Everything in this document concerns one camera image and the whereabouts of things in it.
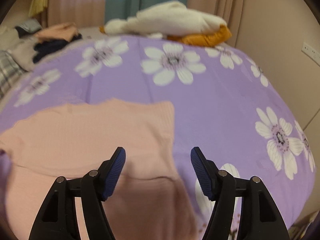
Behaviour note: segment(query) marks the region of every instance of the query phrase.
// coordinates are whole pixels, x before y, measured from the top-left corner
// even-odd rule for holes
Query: screw
[[[261,181],[261,179],[260,179],[259,177],[256,177],[256,176],[254,176],[254,177],[252,178],[252,180],[253,180],[255,183],[259,183],[259,182]]]
[[[89,172],[89,176],[94,177],[98,175],[98,171],[97,170],[92,170]]]
[[[62,177],[62,176],[61,176],[61,177],[58,177],[56,181],[57,181],[58,183],[61,183],[61,182],[64,181],[64,177]]]
[[[220,176],[222,176],[222,177],[225,177],[225,176],[228,175],[228,173],[227,173],[225,170],[220,170],[220,171],[218,171],[218,174],[219,174]]]

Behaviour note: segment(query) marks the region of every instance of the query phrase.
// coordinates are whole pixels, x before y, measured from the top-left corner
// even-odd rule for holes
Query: pink sweater
[[[6,203],[14,233],[28,239],[56,177],[82,177],[122,146],[126,163],[103,204],[115,238],[196,239],[195,216],[172,158],[173,137],[170,102],[66,104],[17,122],[0,136],[14,163]],[[88,239],[80,199],[76,203],[80,233]]]

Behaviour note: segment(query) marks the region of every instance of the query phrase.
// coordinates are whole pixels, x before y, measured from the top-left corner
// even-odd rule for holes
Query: purple bedsheet
[[[314,184],[308,141],[261,69],[237,49],[135,36],[91,41],[41,64],[21,83],[0,115],[0,133],[47,107],[110,98],[174,104],[173,157],[200,234],[212,204],[190,162],[194,146],[236,177],[262,178],[287,227],[299,216]]]

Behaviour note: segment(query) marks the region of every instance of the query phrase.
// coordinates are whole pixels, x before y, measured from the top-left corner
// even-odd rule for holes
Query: beige wall
[[[303,0],[244,0],[236,48],[250,55],[304,129],[320,109],[320,66],[301,52],[320,52],[320,25]],[[320,167],[320,116],[306,129]],[[302,216],[320,208],[320,172]]]
[[[12,28],[26,21],[29,18],[28,13],[31,1],[32,0],[17,0],[4,18],[1,26]]]

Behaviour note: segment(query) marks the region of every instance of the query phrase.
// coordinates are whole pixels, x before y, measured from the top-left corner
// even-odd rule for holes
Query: flower pattern
[[[99,40],[94,47],[89,47],[82,53],[83,61],[75,67],[75,71],[83,78],[90,74],[95,75],[103,65],[117,67],[122,64],[119,56],[129,50],[128,42],[122,41],[120,37]]]
[[[261,84],[264,87],[268,87],[269,82],[268,82],[268,79],[266,78],[266,76],[263,74],[262,69],[259,66],[257,66],[256,63],[252,59],[247,58],[247,60],[251,63],[251,71],[252,71],[253,75],[256,78],[260,77]]]
[[[292,125],[283,118],[278,122],[275,112],[270,107],[267,107],[267,114],[260,108],[257,108],[257,113],[262,122],[256,122],[255,128],[258,134],[269,139],[267,152],[270,160],[277,171],[281,170],[284,162],[285,174],[293,180],[294,174],[298,172],[295,156],[300,155],[303,150],[302,141],[289,137],[292,133]]]
[[[45,72],[42,76],[35,77],[30,84],[21,91],[15,107],[29,103],[35,95],[43,95],[50,89],[50,84],[57,81],[61,76],[58,69],[52,69]]]
[[[234,69],[234,63],[241,65],[243,62],[242,59],[229,48],[216,46],[214,48],[205,48],[205,51],[209,57],[218,57],[220,55],[220,62],[225,68]]]
[[[146,74],[154,74],[153,82],[158,86],[171,83],[177,73],[180,81],[185,85],[193,83],[193,73],[205,72],[204,64],[199,63],[200,56],[195,51],[183,51],[181,44],[165,43],[163,50],[146,47],[145,54],[150,58],[141,62]]]
[[[220,170],[225,170],[225,171],[229,172],[233,177],[240,178],[240,174],[239,174],[238,169],[230,163],[224,164],[220,168]],[[212,210],[213,210],[215,201],[210,201],[208,199],[208,197],[203,194],[198,179],[196,180],[195,192],[196,192],[196,201],[198,203],[198,206],[200,208],[202,215],[204,215],[206,217],[206,219],[209,219],[212,214]],[[239,200],[239,197],[236,197],[234,210],[236,210],[238,200]],[[238,226],[239,226],[239,223],[237,221],[233,220],[232,225],[231,225],[231,229],[230,229],[230,236],[228,239],[231,240],[233,235],[236,234]],[[201,228],[200,229],[201,232],[199,232],[199,233],[204,233],[205,228],[203,228],[203,229]]]
[[[299,134],[299,137],[300,137],[301,141],[303,142],[304,156],[306,157],[307,160],[309,160],[310,168],[311,168],[311,171],[313,172],[316,167],[316,163],[315,163],[315,159],[313,158],[313,154],[311,152],[311,148],[310,148],[308,139],[307,139],[305,133],[303,132],[301,126],[298,124],[298,122],[296,120],[294,122],[296,124],[296,129]]]

